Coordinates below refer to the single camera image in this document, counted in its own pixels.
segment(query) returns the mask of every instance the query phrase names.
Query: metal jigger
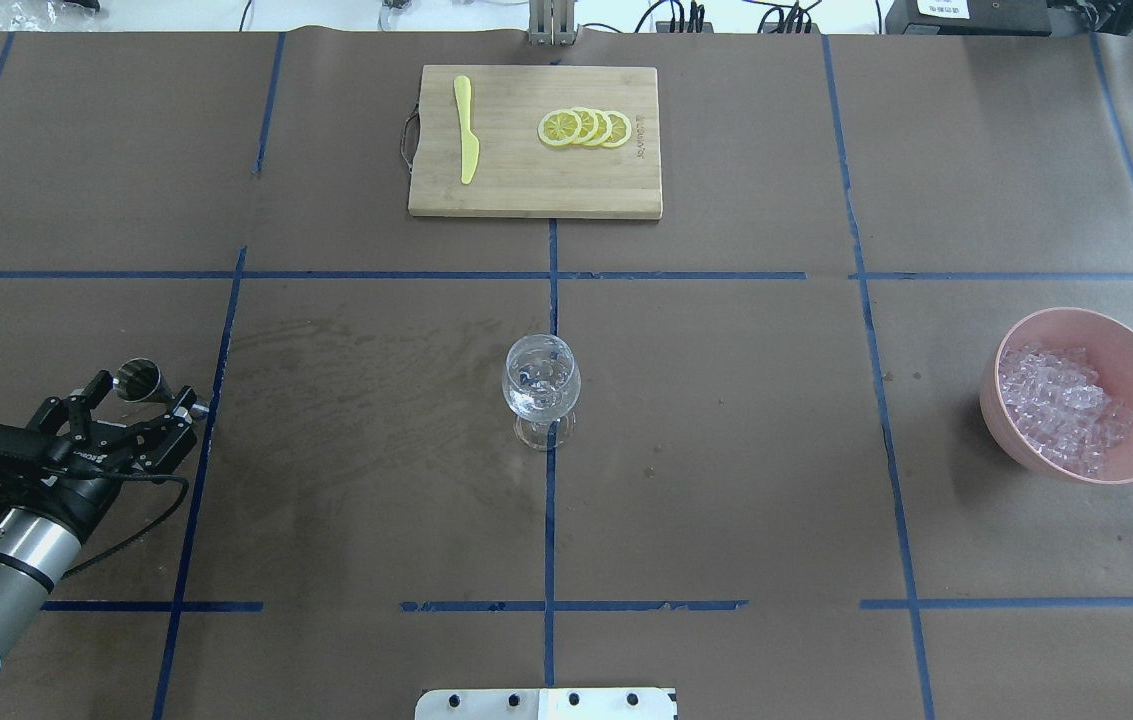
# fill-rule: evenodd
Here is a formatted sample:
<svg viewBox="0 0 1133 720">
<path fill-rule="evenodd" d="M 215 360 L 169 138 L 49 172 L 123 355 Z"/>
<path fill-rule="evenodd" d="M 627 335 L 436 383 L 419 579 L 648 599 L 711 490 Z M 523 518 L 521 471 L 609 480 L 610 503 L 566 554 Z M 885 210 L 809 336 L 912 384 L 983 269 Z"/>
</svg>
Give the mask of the metal jigger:
<svg viewBox="0 0 1133 720">
<path fill-rule="evenodd" d="M 113 391 L 127 403 L 170 403 L 174 399 L 162 369 L 147 357 L 128 359 L 113 374 Z M 202 420 L 210 413 L 210 407 L 197 403 L 190 412 L 194 418 Z"/>
</svg>

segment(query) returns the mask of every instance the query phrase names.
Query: pink bowl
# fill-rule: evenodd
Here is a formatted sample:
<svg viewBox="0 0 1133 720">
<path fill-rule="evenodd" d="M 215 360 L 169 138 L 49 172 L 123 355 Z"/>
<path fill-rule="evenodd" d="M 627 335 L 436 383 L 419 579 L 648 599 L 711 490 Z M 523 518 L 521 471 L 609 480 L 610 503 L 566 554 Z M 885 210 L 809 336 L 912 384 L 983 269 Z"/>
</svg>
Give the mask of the pink bowl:
<svg viewBox="0 0 1133 720">
<path fill-rule="evenodd" d="M 1006 348 L 1024 347 L 1040 342 L 1045 347 L 1087 348 L 1087 357 L 1100 373 L 1100 387 L 1113 397 L 1121 398 L 1133 410 L 1133 331 L 1113 317 L 1082 307 L 1050 307 L 1040 310 L 1015 323 L 997 345 L 997 351 L 983 373 L 979 388 L 979 409 L 983 412 L 988 432 L 993 433 L 1002 450 L 1014 457 L 1024 468 L 1037 471 L 1053 478 L 1115 486 L 1133 483 L 1133 425 L 1125 442 L 1106 451 L 1104 468 L 1098 477 L 1070 473 L 1047 461 L 1028 446 L 1022 434 L 1011 423 L 997 382 L 997 364 Z"/>
</svg>

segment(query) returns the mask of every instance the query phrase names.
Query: glass base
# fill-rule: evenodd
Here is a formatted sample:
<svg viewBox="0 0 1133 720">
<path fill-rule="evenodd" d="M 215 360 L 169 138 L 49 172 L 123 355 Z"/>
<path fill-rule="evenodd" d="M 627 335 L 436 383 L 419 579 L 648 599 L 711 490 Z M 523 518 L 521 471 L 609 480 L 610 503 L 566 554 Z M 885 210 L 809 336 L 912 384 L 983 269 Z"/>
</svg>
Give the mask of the glass base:
<svg viewBox="0 0 1133 720">
<path fill-rule="evenodd" d="M 517 416 L 512 429 L 517 437 L 521 438 L 521 442 L 525 442 L 531 450 L 547 452 L 553 448 L 561 447 L 570 439 L 572 430 L 576 429 L 576 414 L 571 410 L 564 418 L 552 421 L 552 423 L 531 423 L 529 420 Z"/>
</svg>

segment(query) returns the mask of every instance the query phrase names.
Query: wooden cutting board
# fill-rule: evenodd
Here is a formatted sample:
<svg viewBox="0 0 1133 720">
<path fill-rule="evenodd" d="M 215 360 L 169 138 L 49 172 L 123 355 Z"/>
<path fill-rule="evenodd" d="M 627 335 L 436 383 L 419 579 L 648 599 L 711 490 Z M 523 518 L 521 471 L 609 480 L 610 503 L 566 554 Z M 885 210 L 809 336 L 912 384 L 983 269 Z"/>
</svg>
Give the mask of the wooden cutting board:
<svg viewBox="0 0 1133 720">
<path fill-rule="evenodd" d="M 472 82 L 482 142 L 472 183 L 460 183 L 455 76 Z M 572 105 L 619 110 L 633 136 L 616 149 L 548 147 L 539 120 Z M 425 65 L 419 94 L 412 215 L 658 219 L 658 74 L 570 65 Z"/>
</svg>

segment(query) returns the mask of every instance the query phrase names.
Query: metal plate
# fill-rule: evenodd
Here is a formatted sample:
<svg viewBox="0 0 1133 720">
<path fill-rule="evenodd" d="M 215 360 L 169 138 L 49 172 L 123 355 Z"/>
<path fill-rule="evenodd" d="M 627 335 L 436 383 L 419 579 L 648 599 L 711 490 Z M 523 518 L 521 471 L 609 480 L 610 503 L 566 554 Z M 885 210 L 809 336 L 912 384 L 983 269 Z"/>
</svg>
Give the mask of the metal plate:
<svg viewBox="0 0 1133 720">
<path fill-rule="evenodd" d="M 675 720 L 676 696 L 663 688 L 429 691 L 415 703 L 415 720 Z"/>
</svg>

